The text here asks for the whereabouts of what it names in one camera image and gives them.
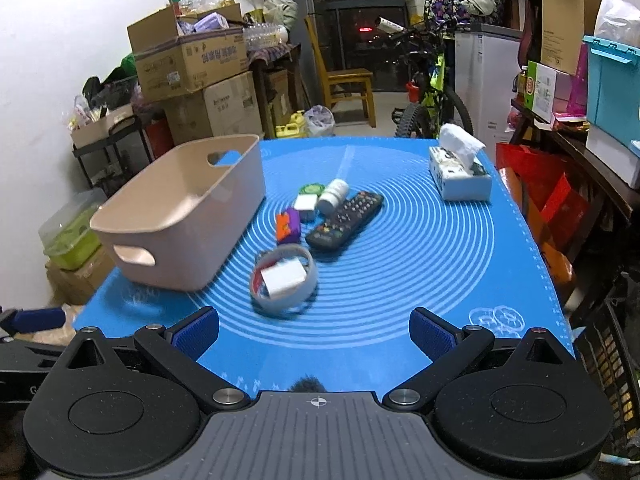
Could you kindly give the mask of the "black TV remote control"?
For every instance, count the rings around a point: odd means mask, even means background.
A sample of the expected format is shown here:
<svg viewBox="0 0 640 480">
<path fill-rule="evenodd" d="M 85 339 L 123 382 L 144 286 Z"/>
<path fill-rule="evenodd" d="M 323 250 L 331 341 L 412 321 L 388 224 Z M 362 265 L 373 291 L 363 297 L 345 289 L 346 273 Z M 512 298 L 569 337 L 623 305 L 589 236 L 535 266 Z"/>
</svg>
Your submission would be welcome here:
<svg viewBox="0 0 640 480">
<path fill-rule="evenodd" d="M 341 249 L 378 214 L 383 204 L 384 197 L 381 194 L 358 192 L 311 230 L 305 237 L 306 243 L 312 249 L 322 252 Z"/>
</svg>

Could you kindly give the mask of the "black metal shelf rack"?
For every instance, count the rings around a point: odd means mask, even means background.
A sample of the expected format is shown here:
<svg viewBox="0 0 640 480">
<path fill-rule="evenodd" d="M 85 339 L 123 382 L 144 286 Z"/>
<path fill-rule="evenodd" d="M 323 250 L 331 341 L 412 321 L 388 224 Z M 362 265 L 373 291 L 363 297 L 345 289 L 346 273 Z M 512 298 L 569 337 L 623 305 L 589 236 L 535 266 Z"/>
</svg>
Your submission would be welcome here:
<svg viewBox="0 0 640 480">
<path fill-rule="evenodd" d="M 141 142 L 144 154 L 146 156 L 146 163 L 152 164 L 154 158 L 152 155 L 151 147 L 146 137 L 146 133 L 142 124 L 142 120 L 137 115 L 126 117 L 108 130 L 107 137 L 104 139 L 96 140 L 89 143 L 82 148 L 78 148 L 76 144 L 73 144 L 72 153 L 75 159 L 78 161 L 82 175 L 84 176 L 89 188 L 97 188 L 98 185 L 93 182 L 92 177 L 89 176 L 86 165 L 84 163 L 84 157 L 93 153 L 102 152 L 107 165 L 111 163 L 110 151 L 113 151 L 117 166 L 122 170 L 124 175 L 128 178 L 132 178 L 134 174 L 126 169 L 122 154 L 120 154 L 118 144 L 120 141 L 125 140 L 128 136 L 136 134 Z"/>
</svg>

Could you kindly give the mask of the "white pill bottle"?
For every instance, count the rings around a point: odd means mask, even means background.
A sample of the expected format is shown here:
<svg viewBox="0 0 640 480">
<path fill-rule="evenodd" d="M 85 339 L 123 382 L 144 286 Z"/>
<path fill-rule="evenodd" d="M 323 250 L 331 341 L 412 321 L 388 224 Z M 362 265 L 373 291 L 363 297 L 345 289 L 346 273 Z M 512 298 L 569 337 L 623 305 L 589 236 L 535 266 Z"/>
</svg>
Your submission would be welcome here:
<svg viewBox="0 0 640 480">
<path fill-rule="evenodd" d="M 323 217 L 327 217 L 336 211 L 349 192 L 349 185 L 342 179 L 334 179 L 322 191 L 318 198 L 317 209 Z"/>
</svg>

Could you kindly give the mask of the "white USB charger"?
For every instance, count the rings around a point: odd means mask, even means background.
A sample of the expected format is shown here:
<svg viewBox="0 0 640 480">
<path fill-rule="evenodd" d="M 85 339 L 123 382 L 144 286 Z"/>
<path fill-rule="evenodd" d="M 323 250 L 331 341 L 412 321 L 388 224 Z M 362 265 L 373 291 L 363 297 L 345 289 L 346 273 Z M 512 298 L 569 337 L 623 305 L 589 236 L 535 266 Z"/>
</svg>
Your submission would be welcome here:
<svg viewBox="0 0 640 480">
<path fill-rule="evenodd" d="M 298 194 L 294 202 L 294 209 L 299 214 L 299 219 L 303 223 L 313 222 L 317 215 L 317 194 Z"/>
</svg>

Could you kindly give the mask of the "wooden chair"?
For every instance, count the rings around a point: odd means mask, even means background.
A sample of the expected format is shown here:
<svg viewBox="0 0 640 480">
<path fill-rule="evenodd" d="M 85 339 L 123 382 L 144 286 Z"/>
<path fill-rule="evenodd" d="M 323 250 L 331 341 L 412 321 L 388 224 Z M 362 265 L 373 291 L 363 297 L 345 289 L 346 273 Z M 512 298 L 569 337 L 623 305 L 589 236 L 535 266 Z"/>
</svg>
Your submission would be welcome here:
<svg viewBox="0 0 640 480">
<path fill-rule="evenodd" d="M 310 15 L 306 15 L 304 23 L 317 67 L 322 104 L 327 108 L 333 108 L 339 102 L 359 101 L 369 126 L 375 128 L 376 115 L 372 90 L 373 74 L 365 68 L 328 70 L 320 49 L 314 19 Z"/>
</svg>

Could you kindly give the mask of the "brown taped cardboard box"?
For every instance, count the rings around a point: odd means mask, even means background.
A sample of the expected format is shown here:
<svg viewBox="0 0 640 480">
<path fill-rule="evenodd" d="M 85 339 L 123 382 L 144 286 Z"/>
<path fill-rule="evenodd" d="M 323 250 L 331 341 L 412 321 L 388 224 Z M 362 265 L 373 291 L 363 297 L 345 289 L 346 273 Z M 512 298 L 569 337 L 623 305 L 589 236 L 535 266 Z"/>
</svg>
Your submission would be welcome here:
<svg viewBox="0 0 640 480">
<path fill-rule="evenodd" d="M 75 271 L 63 270 L 51 261 L 44 267 L 54 298 L 64 304 L 82 306 L 91 299 L 115 265 L 105 249 L 100 247 Z"/>
</svg>

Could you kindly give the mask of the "blue silicone baking mat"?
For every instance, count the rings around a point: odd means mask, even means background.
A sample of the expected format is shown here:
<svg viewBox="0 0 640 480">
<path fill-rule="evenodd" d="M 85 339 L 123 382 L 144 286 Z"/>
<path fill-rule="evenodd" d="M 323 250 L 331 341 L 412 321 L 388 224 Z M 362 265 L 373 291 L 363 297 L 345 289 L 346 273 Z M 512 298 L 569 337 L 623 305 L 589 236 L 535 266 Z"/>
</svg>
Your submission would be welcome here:
<svg viewBox="0 0 640 480">
<path fill-rule="evenodd" d="M 131 283 L 113 272 L 76 318 L 109 337 L 171 325 L 214 307 L 217 341 L 203 366 L 249 394 L 303 377 L 331 391 L 386 393 L 427 366 L 408 335 L 415 308 L 502 338 L 548 328 L 572 336 L 529 228 L 500 181 L 486 203 L 446 203 L 428 168 L 428 143 L 397 138 L 265 141 L 266 197 L 216 278 L 198 292 Z M 345 180 L 384 204 L 340 251 L 318 255 L 316 293 L 284 318 L 265 316 L 248 290 L 256 257 L 274 244 L 274 220 L 307 183 Z"/>
</svg>

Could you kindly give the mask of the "green black bicycle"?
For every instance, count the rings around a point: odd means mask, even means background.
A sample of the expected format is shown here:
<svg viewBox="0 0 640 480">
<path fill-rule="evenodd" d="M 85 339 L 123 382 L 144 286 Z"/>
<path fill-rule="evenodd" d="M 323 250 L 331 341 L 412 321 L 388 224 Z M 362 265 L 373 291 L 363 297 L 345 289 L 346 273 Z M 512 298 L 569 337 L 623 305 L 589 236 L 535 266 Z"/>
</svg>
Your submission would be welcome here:
<svg viewBox="0 0 640 480">
<path fill-rule="evenodd" d="M 416 97 L 405 108 L 392 111 L 395 136 L 437 139 L 445 124 L 456 124 L 472 136 L 471 115 L 448 82 L 447 26 L 422 23 L 404 27 L 380 16 L 375 28 L 384 35 L 384 48 L 408 68 L 407 91 Z"/>
</svg>

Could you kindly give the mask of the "green clear plastic container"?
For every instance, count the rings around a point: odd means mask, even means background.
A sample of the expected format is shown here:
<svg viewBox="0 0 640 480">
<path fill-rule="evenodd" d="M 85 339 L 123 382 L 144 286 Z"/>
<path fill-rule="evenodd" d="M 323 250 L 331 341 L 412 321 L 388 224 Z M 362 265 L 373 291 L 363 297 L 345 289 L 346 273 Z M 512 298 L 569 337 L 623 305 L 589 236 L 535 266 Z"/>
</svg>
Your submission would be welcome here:
<svg viewBox="0 0 640 480">
<path fill-rule="evenodd" d="M 65 271 L 81 268 L 101 243 L 90 229 L 92 216 L 106 201 L 99 188 L 73 196 L 38 230 L 43 253 L 49 260 Z"/>
</svg>

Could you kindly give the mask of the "beige plastic storage bin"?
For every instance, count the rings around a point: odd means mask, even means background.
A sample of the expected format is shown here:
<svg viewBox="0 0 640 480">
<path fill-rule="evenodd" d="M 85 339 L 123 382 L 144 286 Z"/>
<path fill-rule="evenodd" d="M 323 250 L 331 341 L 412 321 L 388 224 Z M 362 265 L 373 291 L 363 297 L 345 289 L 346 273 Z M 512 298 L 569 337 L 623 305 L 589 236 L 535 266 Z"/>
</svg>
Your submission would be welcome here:
<svg viewBox="0 0 640 480">
<path fill-rule="evenodd" d="M 90 220 L 129 281 L 195 292 L 217 274 L 265 198 L 259 136 L 180 144 Z"/>
</svg>

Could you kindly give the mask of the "orange purple plastic toy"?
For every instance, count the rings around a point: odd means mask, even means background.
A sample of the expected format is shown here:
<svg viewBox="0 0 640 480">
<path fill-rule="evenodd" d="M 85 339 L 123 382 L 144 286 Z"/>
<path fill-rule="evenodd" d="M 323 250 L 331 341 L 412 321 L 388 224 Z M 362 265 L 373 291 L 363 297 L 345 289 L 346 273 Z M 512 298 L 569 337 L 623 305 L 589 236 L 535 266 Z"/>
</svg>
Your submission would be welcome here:
<svg viewBox="0 0 640 480">
<path fill-rule="evenodd" d="M 278 245 L 297 244 L 302 235 L 299 211 L 288 207 L 276 215 L 276 241 Z"/>
</svg>

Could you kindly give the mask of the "large cardboard box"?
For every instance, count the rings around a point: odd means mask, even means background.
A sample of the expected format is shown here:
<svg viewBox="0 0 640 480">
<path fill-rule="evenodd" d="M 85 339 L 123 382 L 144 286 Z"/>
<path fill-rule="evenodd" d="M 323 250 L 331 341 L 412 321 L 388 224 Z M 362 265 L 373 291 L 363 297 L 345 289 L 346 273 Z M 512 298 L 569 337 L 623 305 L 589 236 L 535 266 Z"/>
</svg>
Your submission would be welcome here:
<svg viewBox="0 0 640 480">
<path fill-rule="evenodd" d="M 176 145 L 210 136 L 264 136 L 251 72 L 163 102 Z"/>
</svg>

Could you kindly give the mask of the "white tissue pack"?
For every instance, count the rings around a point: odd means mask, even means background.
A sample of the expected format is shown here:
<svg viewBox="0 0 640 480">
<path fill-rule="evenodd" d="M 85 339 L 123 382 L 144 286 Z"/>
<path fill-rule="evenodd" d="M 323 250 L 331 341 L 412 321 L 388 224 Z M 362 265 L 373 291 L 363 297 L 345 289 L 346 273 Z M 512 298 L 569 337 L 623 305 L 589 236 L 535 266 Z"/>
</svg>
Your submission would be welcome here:
<svg viewBox="0 0 640 480">
<path fill-rule="evenodd" d="M 431 176 L 445 202 L 490 201 L 491 175 L 478 156 L 485 144 L 455 124 L 440 127 L 438 142 L 428 149 Z"/>
</svg>

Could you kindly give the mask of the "white chest freezer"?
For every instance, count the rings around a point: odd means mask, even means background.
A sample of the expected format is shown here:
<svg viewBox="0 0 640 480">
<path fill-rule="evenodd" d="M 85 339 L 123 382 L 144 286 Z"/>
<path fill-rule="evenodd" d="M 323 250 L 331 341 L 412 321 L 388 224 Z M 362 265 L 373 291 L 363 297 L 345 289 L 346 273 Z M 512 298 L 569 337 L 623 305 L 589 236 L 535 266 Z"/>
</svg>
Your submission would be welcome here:
<svg viewBox="0 0 640 480">
<path fill-rule="evenodd" d="M 468 110 L 474 136 L 496 160 L 496 146 L 506 142 L 506 118 L 514 96 L 518 65 L 518 30 L 473 24 L 454 35 L 454 90 Z"/>
</svg>

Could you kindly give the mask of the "white plastic bag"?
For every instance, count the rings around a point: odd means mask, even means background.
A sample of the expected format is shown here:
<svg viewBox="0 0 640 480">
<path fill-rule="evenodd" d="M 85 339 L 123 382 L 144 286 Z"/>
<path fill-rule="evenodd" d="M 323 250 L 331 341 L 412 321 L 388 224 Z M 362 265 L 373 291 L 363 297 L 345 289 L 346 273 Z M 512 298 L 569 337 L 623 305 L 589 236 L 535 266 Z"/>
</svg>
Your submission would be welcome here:
<svg viewBox="0 0 640 480">
<path fill-rule="evenodd" d="M 331 110 L 323 105 L 314 105 L 304 113 L 307 134 L 311 138 L 334 136 L 335 119 Z"/>
</svg>

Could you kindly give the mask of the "teal plastic crate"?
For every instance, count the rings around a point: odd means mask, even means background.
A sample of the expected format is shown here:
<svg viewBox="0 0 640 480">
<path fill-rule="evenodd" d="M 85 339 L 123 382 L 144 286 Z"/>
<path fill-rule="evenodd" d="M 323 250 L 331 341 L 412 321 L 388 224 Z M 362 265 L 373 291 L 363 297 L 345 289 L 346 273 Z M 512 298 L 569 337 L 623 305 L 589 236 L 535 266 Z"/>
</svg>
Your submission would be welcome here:
<svg viewBox="0 0 640 480">
<path fill-rule="evenodd" d="M 587 120 L 626 148 L 639 141 L 639 49 L 585 36 L 588 49 Z"/>
</svg>

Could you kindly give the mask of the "clear tape roll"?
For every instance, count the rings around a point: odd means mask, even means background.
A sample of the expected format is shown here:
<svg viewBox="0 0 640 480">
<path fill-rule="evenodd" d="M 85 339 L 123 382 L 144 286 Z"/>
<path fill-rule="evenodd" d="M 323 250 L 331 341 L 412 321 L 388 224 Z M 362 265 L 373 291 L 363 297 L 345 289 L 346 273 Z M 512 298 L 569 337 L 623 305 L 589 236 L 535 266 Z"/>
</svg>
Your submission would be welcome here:
<svg viewBox="0 0 640 480">
<path fill-rule="evenodd" d="M 263 311 L 279 314 L 306 302 L 317 288 L 318 276 L 307 248 L 284 244 L 256 258 L 248 290 Z"/>
</svg>

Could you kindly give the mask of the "green round ointment tin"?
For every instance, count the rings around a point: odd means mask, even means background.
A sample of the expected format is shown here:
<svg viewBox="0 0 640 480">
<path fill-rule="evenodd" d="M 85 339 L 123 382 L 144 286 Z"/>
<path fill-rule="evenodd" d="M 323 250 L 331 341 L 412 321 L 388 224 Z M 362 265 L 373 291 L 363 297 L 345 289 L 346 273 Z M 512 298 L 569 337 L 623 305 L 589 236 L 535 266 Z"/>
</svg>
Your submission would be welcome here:
<svg viewBox="0 0 640 480">
<path fill-rule="evenodd" d="M 300 195 L 315 195 L 315 196 L 320 196 L 322 194 L 324 190 L 324 185 L 320 184 L 320 183 L 309 183 L 309 184 L 305 184 L 303 185 L 300 189 L 299 189 L 299 194 Z"/>
</svg>

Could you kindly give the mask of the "yellow oil jug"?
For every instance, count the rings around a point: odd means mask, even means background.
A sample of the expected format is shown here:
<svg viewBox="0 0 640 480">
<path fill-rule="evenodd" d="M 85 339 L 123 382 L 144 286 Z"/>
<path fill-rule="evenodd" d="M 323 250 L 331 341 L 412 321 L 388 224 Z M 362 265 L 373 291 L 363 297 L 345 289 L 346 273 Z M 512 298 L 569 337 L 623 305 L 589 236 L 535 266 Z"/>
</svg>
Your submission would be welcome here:
<svg viewBox="0 0 640 480">
<path fill-rule="evenodd" d="M 286 125 L 276 127 L 277 139 L 299 139 L 306 136 L 308 136 L 308 129 L 302 110 L 293 113 Z"/>
</svg>

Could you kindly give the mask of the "open cardboard box top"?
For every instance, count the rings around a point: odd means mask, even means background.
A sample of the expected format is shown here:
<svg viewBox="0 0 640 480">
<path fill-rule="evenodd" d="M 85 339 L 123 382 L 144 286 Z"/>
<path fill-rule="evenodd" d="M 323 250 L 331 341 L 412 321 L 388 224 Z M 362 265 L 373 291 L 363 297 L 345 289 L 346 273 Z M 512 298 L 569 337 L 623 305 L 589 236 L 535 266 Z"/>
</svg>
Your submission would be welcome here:
<svg viewBox="0 0 640 480">
<path fill-rule="evenodd" d="M 186 34 L 172 6 L 127 27 L 138 81 L 150 102 L 198 92 L 247 70 L 242 27 Z"/>
</svg>

